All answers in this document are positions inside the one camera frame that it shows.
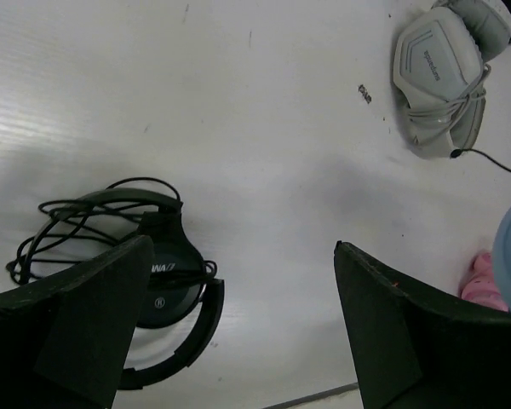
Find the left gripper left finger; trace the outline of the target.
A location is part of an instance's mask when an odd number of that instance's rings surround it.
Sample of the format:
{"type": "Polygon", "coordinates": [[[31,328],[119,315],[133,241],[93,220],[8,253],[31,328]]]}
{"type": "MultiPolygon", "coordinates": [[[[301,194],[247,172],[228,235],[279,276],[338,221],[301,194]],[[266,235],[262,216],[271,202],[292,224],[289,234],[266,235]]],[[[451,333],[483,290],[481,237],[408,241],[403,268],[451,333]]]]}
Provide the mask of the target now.
{"type": "Polygon", "coordinates": [[[149,237],[0,293],[0,408],[109,408],[151,274],[149,237]]]}

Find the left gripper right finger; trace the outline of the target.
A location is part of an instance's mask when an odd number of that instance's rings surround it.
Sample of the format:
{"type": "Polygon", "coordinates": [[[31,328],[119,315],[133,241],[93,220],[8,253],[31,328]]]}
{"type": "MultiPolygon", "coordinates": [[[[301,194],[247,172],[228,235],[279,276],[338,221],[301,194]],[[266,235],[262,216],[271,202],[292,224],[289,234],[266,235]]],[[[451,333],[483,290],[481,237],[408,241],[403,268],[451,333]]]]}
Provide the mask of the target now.
{"type": "Polygon", "coordinates": [[[366,408],[511,408],[511,313],[466,302],[337,242],[334,269],[366,408]]]}

